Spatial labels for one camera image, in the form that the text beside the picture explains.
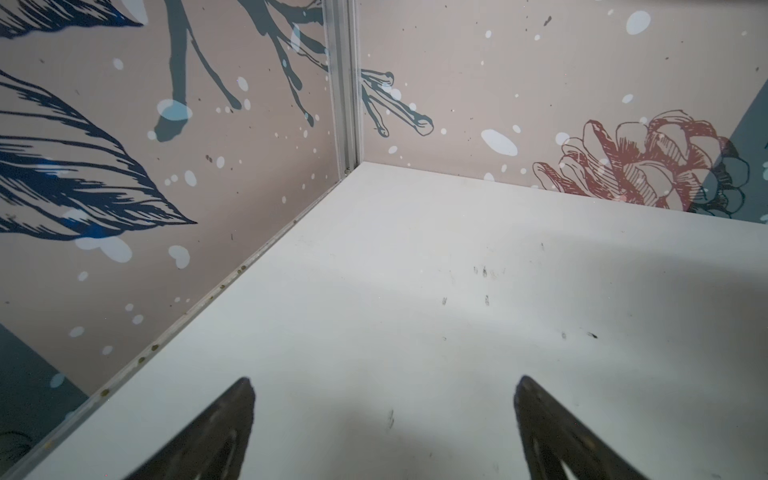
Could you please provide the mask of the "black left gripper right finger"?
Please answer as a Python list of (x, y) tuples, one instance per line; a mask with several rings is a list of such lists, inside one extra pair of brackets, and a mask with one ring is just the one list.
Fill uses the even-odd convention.
[(517, 384), (514, 408), (532, 479), (645, 478), (527, 375)]

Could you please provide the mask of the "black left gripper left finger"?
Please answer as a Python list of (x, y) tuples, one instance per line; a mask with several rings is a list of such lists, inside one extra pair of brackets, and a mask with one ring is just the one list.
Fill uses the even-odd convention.
[(246, 377), (234, 382), (127, 480), (237, 480), (254, 422), (256, 393)]

